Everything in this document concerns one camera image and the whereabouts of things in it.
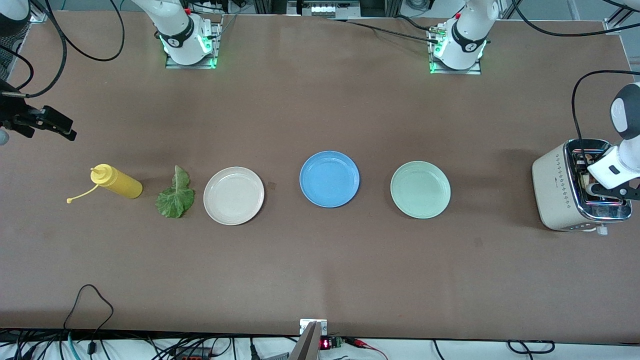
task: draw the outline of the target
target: metal frame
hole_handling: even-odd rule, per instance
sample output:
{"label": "metal frame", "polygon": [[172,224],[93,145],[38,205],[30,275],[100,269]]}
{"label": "metal frame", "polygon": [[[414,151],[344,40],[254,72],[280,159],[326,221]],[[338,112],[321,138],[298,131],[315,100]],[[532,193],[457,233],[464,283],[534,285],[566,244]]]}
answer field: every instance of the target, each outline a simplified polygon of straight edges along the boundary
{"label": "metal frame", "polygon": [[[607,30],[619,28],[633,13],[634,11],[632,10],[618,8],[611,16],[604,19],[604,28]],[[609,34],[618,34],[618,32],[614,31]]]}

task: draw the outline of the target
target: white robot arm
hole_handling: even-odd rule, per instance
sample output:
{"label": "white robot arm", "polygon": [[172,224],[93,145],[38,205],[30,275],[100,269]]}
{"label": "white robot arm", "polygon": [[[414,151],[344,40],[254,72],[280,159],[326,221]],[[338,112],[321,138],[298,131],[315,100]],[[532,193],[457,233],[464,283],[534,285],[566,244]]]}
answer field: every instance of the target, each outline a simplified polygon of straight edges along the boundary
{"label": "white robot arm", "polygon": [[192,65],[213,51],[211,20],[187,14],[179,0],[131,0],[153,21],[164,50],[176,63]]}
{"label": "white robot arm", "polygon": [[640,83],[618,92],[611,103],[611,121],[622,142],[587,168],[607,189],[640,177]]}
{"label": "white robot arm", "polygon": [[497,0],[465,2],[460,17],[456,16],[444,23],[447,36],[433,54],[444,65],[456,70],[469,69],[475,64],[500,12]]}
{"label": "white robot arm", "polygon": [[29,21],[29,0],[0,1],[0,36],[17,34]]}

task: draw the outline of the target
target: table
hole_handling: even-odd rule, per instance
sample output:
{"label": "table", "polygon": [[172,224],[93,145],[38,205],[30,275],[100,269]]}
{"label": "table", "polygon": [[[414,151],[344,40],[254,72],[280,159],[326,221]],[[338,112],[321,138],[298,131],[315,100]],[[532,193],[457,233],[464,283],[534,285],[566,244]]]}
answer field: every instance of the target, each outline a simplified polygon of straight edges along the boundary
{"label": "table", "polygon": [[[239,16],[216,70],[165,70],[143,13],[124,13],[115,61],[71,50],[59,83],[29,100],[74,119],[75,142],[39,131],[0,152],[0,326],[61,327],[76,291],[96,284],[115,307],[110,329],[411,338],[637,341],[640,218],[606,238],[558,233],[539,220],[531,164],[575,136],[570,96],[597,69],[628,69],[616,36],[554,38],[518,21],[490,34],[482,76],[428,72],[424,43],[312,17]],[[61,12],[68,36],[95,56],[119,44],[111,12]],[[421,35],[401,20],[371,24]],[[435,20],[423,20],[423,24]],[[594,31],[598,22],[541,22]],[[58,68],[51,24],[23,55],[44,87]],[[26,75],[17,69],[12,83]],[[630,76],[594,76],[578,92],[585,136],[618,139],[608,109]],[[350,156],[356,197],[312,205],[298,172],[317,151]],[[411,160],[439,166],[452,197],[431,220],[403,215],[389,181]],[[139,179],[136,200],[99,189],[108,163]],[[155,209],[173,166],[196,191],[179,220]],[[245,225],[211,220],[206,182],[230,166],[261,176],[266,201]],[[108,309],[82,297],[70,326]]]}

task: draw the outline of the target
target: mustard bottle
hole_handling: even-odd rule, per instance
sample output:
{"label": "mustard bottle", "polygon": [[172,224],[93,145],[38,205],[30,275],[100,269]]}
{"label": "mustard bottle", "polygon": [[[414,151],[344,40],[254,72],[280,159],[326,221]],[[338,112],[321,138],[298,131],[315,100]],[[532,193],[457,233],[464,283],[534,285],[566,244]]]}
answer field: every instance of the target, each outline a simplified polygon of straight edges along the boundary
{"label": "mustard bottle", "polygon": [[107,164],[100,164],[91,168],[91,181],[95,183],[95,186],[91,190],[82,195],[67,199],[67,204],[71,204],[73,200],[91,193],[97,189],[98,186],[107,188],[129,199],[135,199],[142,193],[142,184],[138,180]]}

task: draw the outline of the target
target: wire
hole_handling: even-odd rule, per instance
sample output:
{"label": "wire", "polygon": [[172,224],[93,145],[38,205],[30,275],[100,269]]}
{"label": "wire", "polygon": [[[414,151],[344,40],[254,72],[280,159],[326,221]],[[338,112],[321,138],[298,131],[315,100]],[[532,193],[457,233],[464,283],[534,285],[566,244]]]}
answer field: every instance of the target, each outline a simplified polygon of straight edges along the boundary
{"label": "wire", "polygon": [[109,352],[107,351],[107,348],[104,347],[104,341],[100,336],[98,336],[98,340],[100,341],[100,346],[102,347],[102,351],[104,351],[104,355],[107,357],[107,360],[111,360],[111,356],[109,356]]}
{"label": "wire", "polygon": [[433,44],[437,44],[438,41],[435,39],[429,39],[429,38],[421,38],[421,37],[415,37],[413,35],[407,35],[407,34],[403,34],[403,33],[397,33],[395,31],[391,31],[391,30],[387,30],[387,29],[382,29],[382,28],[378,28],[376,26],[371,26],[371,25],[366,25],[366,24],[361,24],[359,22],[347,22],[347,24],[353,24],[353,25],[357,25],[357,26],[363,26],[365,28],[369,28],[369,29],[373,29],[373,30],[378,30],[378,31],[382,31],[384,33],[389,33],[392,35],[397,35],[399,37],[405,37],[405,38],[412,38],[412,39],[416,39],[416,40],[421,40],[421,41],[426,41],[426,42],[431,42]]}
{"label": "wire", "polygon": [[74,342],[71,340],[71,332],[67,334],[67,342],[69,343],[69,348],[71,349],[71,354],[74,356],[76,360],[80,360],[78,353],[76,351],[76,347],[74,346]]}
{"label": "wire", "polygon": [[602,35],[602,34],[608,34],[608,33],[614,33],[616,31],[620,31],[620,30],[626,30],[626,29],[631,29],[631,28],[637,28],[638,26],[640,26],[640,22],[637,24],[631,24],[631,25],[626,25],[626,26],[620,26],[618,28],[615,29],[609,29],[609,30],[601,30],[601,31],[594,31],[591,33],[571,33],[571,34],[567,34],[567,33],[554,33],[553,31],[548,31],[542,28],[537,27],[536,25],[534,25],[531,21],[529,21],[529,19],[527,19],[524,14],[520,11],[520,8],[518,7],[518,4],[516,4],[516,0],[511,0],[511,2],[513,3],[513,8],[516,10],[516,12],[518,13],[518,15],[522,18],[522,20],[529,25],[530,27],[534,28],[535,30],[538,30],[539,32],[543,33],[543,34],[547,34],[547,35],[551,35],[553,37],[590,37],[592,35]]}
{"label": "wire", "polygon": [[[47,5],[47,9],[51,12],[51,15],[48,15],[51,18],[51,21],[56,21],[55,17],[53,16],[53,10],[51,9],[51,4],[49,3],[49,0],[44,0],[45,4]],[[118,6],[116,6],[116,3],[113,2],[113,0],[109,0],[109,2],[111,3],[111,5],[113,5],[113,9],[116,11],[116,14],[118,15],[118,20],[120,21],[120,27],[122,28],[122,39],[120,41],[120,48],[118,49],[118,52],[109,57],[109,58],[96,58],[95,56],[91,56],[89,54],[87,54],[86,52],[80,50],[80,48],[78,48],[78,46],[76,46],[73,41],[71,41],[71,39],[69,39],[69,37],[64,33],[64,31],[62,31],[62,29],[60,29],[60,31],[62,32],[62,35],[67,39],[67,42],[69,42],[69,45],[71,45],[71,47],[73,47],[77,52],[81,53],[83,56],[91,59],[91,60],[95,60],[95,61],[111,61],[114,60],[115,58],[117,58],[118,56],[120,56],[120,54],[122,53],[122,49],[124,48],[124,38],[125,38],[125,31],[124,31],[124,21],[122,20],[122,15],[120,14],[120,10],[118,9]]]}
{"label": "wire", "polygon": [[85,284],[82,285],[82,287],[80,288],[80,290],[78,290],[78,294],[76,295],[76,301],[74,301],[74,305],[73,307],[71,307],[71,311],[69,311],[69,314],[67,315],[67,318],[65,319],[65,322],[62,324],[62,328],[65,330],[68,330],[67,328],[67,322],[69,321],[69,319],[71,318],[71,316],[74,314],[74,310],[76,310],[76,306],[78,305],[78,300],[80,299],[80,294],[82,294],[82,291],[84,290],[84,288],[92,288],[93,290],[95,290],[95,293],[98,295],[98,297],[100,297],[100,299],[107,304],[107,306],[109,306],[111,312],[109,314],[109,316],[107,316],[107,318],[100,324],[100,326],[98,326],[94,331],[93,334],[91,336],[91,341],[93,341],[93,337],[98,333],[98,331],[102,328],[102,326],[107,323],[107,321],[109,321],[109,319],[111,319],[111,317],[113,316],[113,305],[111,305],[111,303],[109,302],[109,300],[105,299],[104,296],[102,296],[102,294],[100,293],[100,290],[98,290],[98,288],[95,287],[95,285],[93,284]]}
{"label": "wire", "polygon": [[438,342],[436,341],[436,339],[433,339],[433,346],[436,348],[436,352],[438,353],[438,357],[440,358],[440,360],[444,360],[444,356],[442,356],[442,353],[440,352],[440,348],[438,348]]}
{"label": "wire", "polygon": [[60,29],[58,22],[55,21],[55,19],[53,19],[53,17],[51,16],[51,12],[45,8],[42,8],[41,11],[44,12],[45,15],[51,19],[51,23],[53,24],[53,26],[56,28],[56,31],[58,32],[58,36],[60,37],[60,42],[62,43],[62,59],[60,60],[60,67],[58,67],[58,72],[53,77],[53,80],[51,80],[51,82],[41,91],[34,94],[26,94],[24,96],[26,98],[38,97],[48,92],[49,90],[51,90],[51,88],[58,82],[60,76],[62,76],[62,72],[65,69],[65,64],[67,63],[67,40],[65,39],[65,35],[62,32],[62,29]]}
{"label": "wire", "polygon": [[24,56],[18,54],[17,52],[15,52],[15,51],[13,51],[11,49],[9,49],[8,47],[5,47],[5,46],[0,44],[0,49],[6,51],[7,53],[10,53],[11,55],[15,56],[16,58],[22,60],[22,62],[27,64],[27,66],[29,67],[29,77],[22,84],[16,86],[15,89],[16,90],[20,90],[21,88],[24,88],[25,86],[27,86],[27,84],[30,83],[31,80],[33,79],[33,74],[35,73],[35,71],[33,70],[33,65]]}
{"label": "wire", "polygon": [[151,345],[154,347],[154,350],[156,351],[156,355],[159,356],[159,352],[158,352],[158,348],[156,347],[156,343],[154,343],[154,340],[151,338],[151,336],[149,336],[149,334],[147,334],[147,338],[151,342]]}
{"label": "wire", "polygon": [[450,19],[451,19],[452,17],[456,16],[458,13],[460,13],[460,12],[465,8],[465,6],[466,6],[466,5],[467,5],[467,4],[465,3],[465,4],[460,8],[460,10],[458,10],[455,14],[451,15]]}
{"label": "wire", "polygon": [[623,8],[623,9],[625,9],[625,10],[631,10],[631,11],[633,11],[633,12],[638,12],[638,11],[637,11],[636,9],[634,9],[634,8],[630,8],[629,6],[627,6],[627,5],[625,5],[625,4],[620,4],[620,3],[617,3],[617,2],[612,1],[612,0],[602,0],[602,1],[604,1],[605,3],[612,4],[613,6],[617,6],[617,7],[619,7],[619,8]]}
{"label": "wire", "polygon": [[[553,352],[556,349],[556,343],[554,343],[553,341],[537,341],[538,343],[542,343],[542,344],[551,344],[551,347],[547,350],[538,350],[538,351],[532,351],[529,350],[529,347],[527,347],[527,345],[521,341],[521,340],[507,340],[507,346],[509,347],[509,350],[511,350],[512,352],[516,353],[516,354],[520,354],[520,355],[528,355],[529,356],[529,360],[533,360],[533,355],[544,355],[544,354],[549,354],[551,352]],[[523,348],[524,351],[522,350],[516,350],[511,346],[511,343],[519,343]]]}
{"label": "wire", "polygon": [[382,351],[378,350],[377,348],[374,348],[374,347],[372,347],[371,345],[367,345],[367,347],[365,347],[365,348],[368,348],[369,350],[377,351],[377,352],[381,353],[381,354],[382,354],[382,356],[384,356],[384,357],[385,357],[385,360],[389,360],[389,358],[387,357],[387,355],[386,355],[384,352],[382,352]]}
{"label": "wire", "polygon": [[222,350],[222,352],[221,352],[221,353],[219,353],[219,354],[214,354],[214,353],[213,353],[213,347],[214,347],[214,346],[216,346],[216,341],[218,341],[218,340],[219,340],[219,338],[216,338],[216,339],[213,341],[213,345],[211,345],[211,357],[218,357],[218,356],[220,356],[220,355],[224,354],[225,352],[227,352],[227,350],[229,350],[229,348],[231,347],[231,341],[232,341],[232,340],[231,340],[231,338],[229,338],[229,345],[227,345],[227,347],[226,347],[224,350]]}
{"label": "wire", "polygon": [[409,24],[413,25],[413,27],[418,28],[420,30],[429,31],[429,27],[428,26],[426,26],[426,27],[425,26],[420,26],[415,21],[411,20],[410,17],[404,16],[402,14],[398,14],[398,15],[396,15],[396,18],[407,20],[409,22]]}
{"label": "wire", "polygon": [[587,159],[584,152],[584,144],[582,143],[582,132],[580,131],[580,124],[578,124],[578,118],[575,115],[575,94],[578,91],[578,86],[582,82],[582,80],[590,77],[595,74],[628,74],[628,75],[638,75],[640,76],[640,72],[637,71],[628,71],[628,70],[596,70],[583,75],[578,81],[575,83],[573,87],[573,92],[571,94],[571,113],[573,115],[573,123],[575,125],[575,131],[578,134],[578,141],[580,143],[580,150],[582,151],[582,159],[584,160],[585,165],[589,165],[589,159]]}

